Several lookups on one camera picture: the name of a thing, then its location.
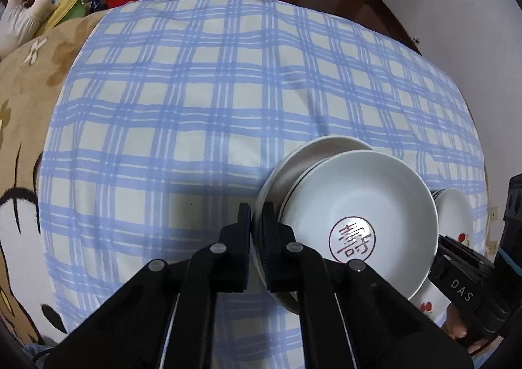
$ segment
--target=yellow object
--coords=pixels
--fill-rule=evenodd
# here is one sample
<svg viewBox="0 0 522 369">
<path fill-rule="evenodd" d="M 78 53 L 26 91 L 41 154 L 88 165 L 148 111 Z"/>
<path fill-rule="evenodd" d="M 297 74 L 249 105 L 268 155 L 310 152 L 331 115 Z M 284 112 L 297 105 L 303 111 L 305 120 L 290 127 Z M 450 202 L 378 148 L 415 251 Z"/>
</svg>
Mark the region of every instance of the yellow object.
<svg viewBox="0 0 522 369">
<path fill-rule="evenodd" d="M 67 15 L 71 8 L 75 5 L 78 0 L 61 0 L 56 11 L 48 18 L 45 23 L 40 27 L 40 30 L 35 34 L 35 37 L 46 34 L 48 31 L 54 29 L 60 21 Z"/>
</svg>

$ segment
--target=red circle stamp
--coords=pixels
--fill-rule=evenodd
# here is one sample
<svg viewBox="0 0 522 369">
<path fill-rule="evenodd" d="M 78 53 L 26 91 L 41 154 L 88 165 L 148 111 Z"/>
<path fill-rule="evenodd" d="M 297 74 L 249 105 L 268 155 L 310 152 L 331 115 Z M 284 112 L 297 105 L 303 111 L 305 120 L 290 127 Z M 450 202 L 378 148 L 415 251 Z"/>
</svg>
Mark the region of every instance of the red circle stamp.
<svg viewBox="0 0 522 369">
<path fill-rule="evenodd" d="M 328 242 L 331 255 L 340 263 L 366 260 L 375 248 L 375 231 L 362 217 L 344 217 L 330 231 Z"/>
</svg>

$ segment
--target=blue plaid tablecloth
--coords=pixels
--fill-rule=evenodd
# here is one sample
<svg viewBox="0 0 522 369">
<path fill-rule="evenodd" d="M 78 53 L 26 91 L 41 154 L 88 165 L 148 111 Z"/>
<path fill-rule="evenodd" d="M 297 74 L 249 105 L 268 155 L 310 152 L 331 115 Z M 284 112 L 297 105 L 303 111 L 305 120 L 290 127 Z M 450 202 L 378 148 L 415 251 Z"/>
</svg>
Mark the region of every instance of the blue plaid tablecloth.
<svg viewBox="0 0 522 369">
<path fill-rule="evenodd" d="M 272 0 L 144 0 L 108 13 L 54 110 L 40 218 L 71 331 L 148 260 L 217 239 L 285 155 L 326 134 L 395 155 L 471 203 L 484 248 L 477 132 L 455 84 L 351 21 Z M 256 283 L 220 294 L 214 367 L 303 367 L 299 320 Z"/>
</svg>

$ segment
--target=white wall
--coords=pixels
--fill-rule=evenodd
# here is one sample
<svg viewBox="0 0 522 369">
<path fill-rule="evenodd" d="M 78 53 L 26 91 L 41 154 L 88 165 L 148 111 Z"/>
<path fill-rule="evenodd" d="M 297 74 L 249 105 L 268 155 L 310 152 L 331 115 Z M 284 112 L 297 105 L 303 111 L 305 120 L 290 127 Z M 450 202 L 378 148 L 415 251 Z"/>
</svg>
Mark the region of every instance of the white wall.
<svg viewBox="0 0 522 369">
<path fill-rule="evenodd" d="M 476 122 L 502 218 L 522 172 L 522 11 L 515 0 L 383 0 L 419 50 L 455 80 Z M 492 224 L 499 237 L 503 222 Z"/>
</svg>

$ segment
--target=stack of plates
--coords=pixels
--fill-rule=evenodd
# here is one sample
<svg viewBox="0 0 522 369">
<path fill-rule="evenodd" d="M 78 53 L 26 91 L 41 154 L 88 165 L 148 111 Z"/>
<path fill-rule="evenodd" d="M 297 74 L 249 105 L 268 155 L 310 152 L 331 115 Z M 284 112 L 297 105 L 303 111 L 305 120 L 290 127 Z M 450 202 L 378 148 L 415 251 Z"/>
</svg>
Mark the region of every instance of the stack of plates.
<svg viewBox="0 0 522 369">
<path fill-rule="evenodd" d="M 437 210 L 422 179 L 397 158 L 354 138 L 322 137 L 270 175 L 254 223 L 266 201 L 297 241 L 324 258 L 365 260 L 408 299 L 426 281 L 438 244 Z M 254 262 L 263 278 L 257 253 Z M 276 299 L 297 312 L 290 294 Z"/>
</svg>

